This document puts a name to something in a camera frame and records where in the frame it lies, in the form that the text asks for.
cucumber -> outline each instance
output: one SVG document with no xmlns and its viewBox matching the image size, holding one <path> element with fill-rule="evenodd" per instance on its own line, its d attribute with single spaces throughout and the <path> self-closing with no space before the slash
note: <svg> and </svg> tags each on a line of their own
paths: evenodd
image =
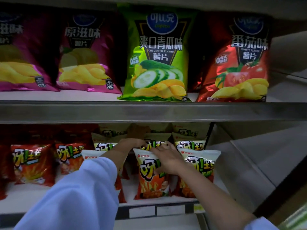
<svg viewBox="0 0 307 230">
<path fill-rule="evenodd" d="M 167 79 L 168 75 L 163 69 L 156 69 L 156 72 L 159 73 L 159 79 L 158 79 L 157 83 Z"/>
<path fill-rule="evenodd" d="M 173 71 L 174 73 L 176 73 L 178 75 L 178 80 L 182 81 L 183 82 L 183 74 L 182 72 L 180 71 L 180 69 L 177 69 L 177 68 L 171 68 L 170 69 L 171 71 Z"/>
<path fill-rule="evenodd" d="M 169 70 L 169 69 L 165 69 L 166 72 L 168 73 L 168 77 L 167 77 L 167 80 L 170 80 L 170 79 L 178 79 L 177 77 L 177 74 L 174 73 L 173 71 Z"/>
<path fill-rule="evenodd" d="M 134 88 L 148 88 L 155 85 L 160 75 L 155 70 L 147 70 L 140 74 L 134 81 Z"/>
<path fill-rule="evenodd" d="M 142 66 L 143 69 L 171 69 L 173 68 L 173 66 L 171 65 L 167 65 L 167 64 L 163 64 L 161 62 L 158 61 L 154 61 L 154 60 L 144 60 L 140 63 L 140 65 Z"/>
</svg>

gray shelf edge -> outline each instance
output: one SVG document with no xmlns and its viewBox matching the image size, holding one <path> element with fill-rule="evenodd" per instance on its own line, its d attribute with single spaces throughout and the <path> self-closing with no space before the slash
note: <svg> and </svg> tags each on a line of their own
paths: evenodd
<svg viewBox="0 0 307 230">
<path fill-rule="evenodd" d="M 307 103 L 0 101 L 0 124 L 307 120 Z"/>
<path fill-rule="evenodd" d="M 157 216 L 157 207 L 169 207 L 169 206 L 182 206 L 185 205 L 185 214 L 194 213 L 194 204 L 199 204 L 198 201 L 195 202 L 182 202 L 182 203 L 170 203 L 170 204 L 155 204 L 155 205 L 140 205 L 140 206 L 121 206 L 118 207 L 115 220 L 126 220 L 130 219 L 129 210 L 139 207 L 149 207 L 154 206 L 155 215 L 152 216 L 141 216 L 137 218 L 148 218 Z M 14 214 L 0 214 L 0 229 L 1 228 L 13 228 L 24 216 L 25 213 L 14 213 Z"/>
<path fill-rule="evenodd" d="M 241 11 L 274 16 L 279 19 L 306 20 L 307 0 L 0 0 L 9 3 L 113 10 L 116 2 L 168 5 L 204 11 Z"/>
</svg>

yellow price tag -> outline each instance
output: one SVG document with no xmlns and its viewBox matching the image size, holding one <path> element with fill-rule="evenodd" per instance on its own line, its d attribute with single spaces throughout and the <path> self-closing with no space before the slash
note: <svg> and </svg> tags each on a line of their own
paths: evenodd
<svg viewBox="0 0 307 230">
<path fill-rule="evenodd" d="M 200 203 L 196 203 L 194 204 L 194 213 L 205 213 L 205 209 L 202 207 L 202 205 Z"/>
</svg>

blank price label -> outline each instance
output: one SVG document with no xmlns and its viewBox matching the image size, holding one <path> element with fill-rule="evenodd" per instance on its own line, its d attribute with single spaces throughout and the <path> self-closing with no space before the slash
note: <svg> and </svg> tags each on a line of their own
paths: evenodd
<svg viewBox="0 0 307 230">
<path fill-rule="evenodd" d="M 157 216 L 185 214 L 185 205 L 157 207 Z"/>
<path fill-rule="evenodd" d="M 205 209 L 200 203 L 194 204 L 194 213 L 205 213 Z"/>
<path fill-rule="evenodd" d="M 155 216 L 155 215 L 156 215 L 155 206 L 136 207 L 129 209 L 129 218 L 139 218 L 139 217 Z"/>
</svg>

white sleeve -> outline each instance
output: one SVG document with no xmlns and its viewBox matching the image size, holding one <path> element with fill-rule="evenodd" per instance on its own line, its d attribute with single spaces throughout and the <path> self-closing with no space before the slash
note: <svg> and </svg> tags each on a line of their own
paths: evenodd
<svg viewBox="0 0 307 230">
<path fill-rule="evenodd" d="M 259 219 L 253 220 L 248 224 L 244 230 L 278 230 L 270 221 L 266 218 L 261 217 Z"/>
<path fill-rule="evenodd" d="M 112 230 L 118 209 L 116 177 L 110 159 L 85 160 L 78 171 L 57 182 L 15 230 Z"/>
</svg>

